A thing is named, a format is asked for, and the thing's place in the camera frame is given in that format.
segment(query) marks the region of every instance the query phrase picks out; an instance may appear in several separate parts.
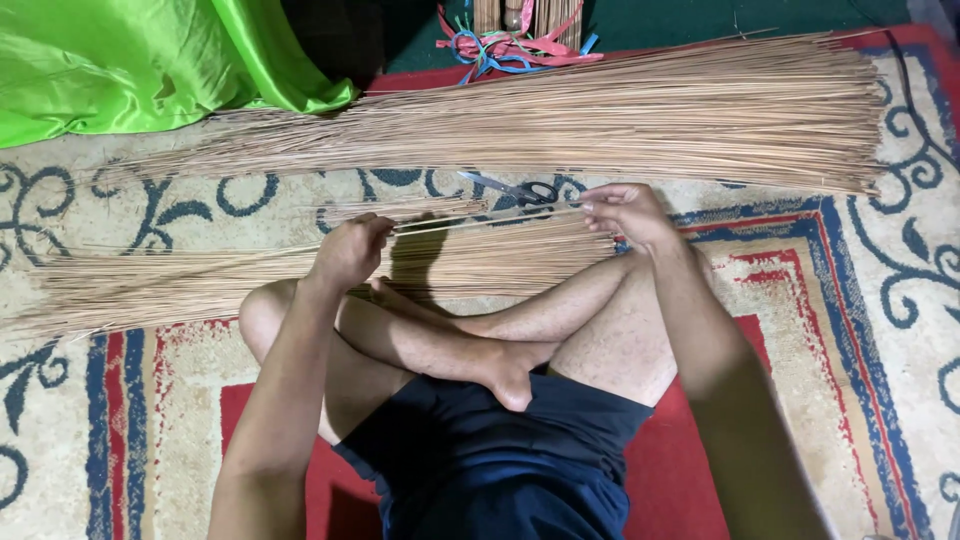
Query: man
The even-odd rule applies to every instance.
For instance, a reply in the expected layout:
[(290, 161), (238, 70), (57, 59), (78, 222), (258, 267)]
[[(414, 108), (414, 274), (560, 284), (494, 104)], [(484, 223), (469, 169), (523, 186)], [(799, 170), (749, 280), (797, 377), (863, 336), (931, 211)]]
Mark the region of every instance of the man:
[[(592, 230), (623, 233), (633, 251), (490, 315), (444, 318), (381, 280), (389, 309), (345, 296), (395, 224), (373, 214), (331, 232), (305, 278), (251, 293), (240, 331), (262, 371), (209, 537), (303, 537), (318, 425), (376, 480), (385, 538), (619, 537), (624, 445), (679, 373), (731, 536), (829, 538), (766, 373), (702, 256), (647, 185), (581, 200)], [(530, 373), (545, 362), (546, 375)]]

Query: scissor handle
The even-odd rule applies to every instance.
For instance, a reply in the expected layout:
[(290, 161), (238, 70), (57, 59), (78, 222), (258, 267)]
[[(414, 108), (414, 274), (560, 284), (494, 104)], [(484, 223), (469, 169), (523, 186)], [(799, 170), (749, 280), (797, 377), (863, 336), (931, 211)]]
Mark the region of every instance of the scissor handle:
[[(534, 186), (545, 189), (547, 194), (537, 193), (537, 191), (533, 189)], [(557, 188), (543, 182), (524, 182), (520, 185), (520, 189), (526, 192), (523, 197), (516, 198), (516, 203), (521, 207), (527, 205), (551, 205), (560, 200), (560, 193), (557, 191)]]

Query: dark fabric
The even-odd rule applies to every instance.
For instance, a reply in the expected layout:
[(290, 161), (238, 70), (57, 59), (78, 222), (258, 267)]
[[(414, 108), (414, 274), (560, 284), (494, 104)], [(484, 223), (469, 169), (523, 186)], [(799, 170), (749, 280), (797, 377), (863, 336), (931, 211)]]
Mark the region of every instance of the dark fabric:
[(454, 526), (471, 537), (470, 523), (476, 537), (485, 523), (513, 524), (511, 538), (619, 532), (623, 448), (654, 409), (574, 380), (530, 382), (534, 399), (516, 413), (479, 384), (416, 377), (333, 448), (376, 482), (385, 538)]

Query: dark blue shorts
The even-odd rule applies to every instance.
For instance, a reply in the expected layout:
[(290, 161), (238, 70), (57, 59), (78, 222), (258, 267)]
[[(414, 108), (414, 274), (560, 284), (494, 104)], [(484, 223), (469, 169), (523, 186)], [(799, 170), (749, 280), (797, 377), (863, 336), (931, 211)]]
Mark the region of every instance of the dark blue shorts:
[(480, 384), (417, 376), (333, 450), (397, 501), (489, 452), (573, 460), (622, 486), (623, 449), (654, 409), (562, 377), (531, 374), (530, 382), (533, 401), (512, 412)]

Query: hand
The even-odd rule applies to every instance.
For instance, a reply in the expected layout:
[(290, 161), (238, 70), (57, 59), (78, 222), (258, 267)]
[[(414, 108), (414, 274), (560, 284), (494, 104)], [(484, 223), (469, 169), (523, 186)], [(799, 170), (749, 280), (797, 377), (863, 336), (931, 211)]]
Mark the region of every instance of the hand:
[(347, 292), (380, 265), (380, 251), (396, 221), (373, 212), (354, 217), (324, 237), (313, 268), (304, 278)]
[(607, 184), (580, 194), (591, 231), (622, 233), (634, 245), (649, 248), (680, 238), (647, 184)]

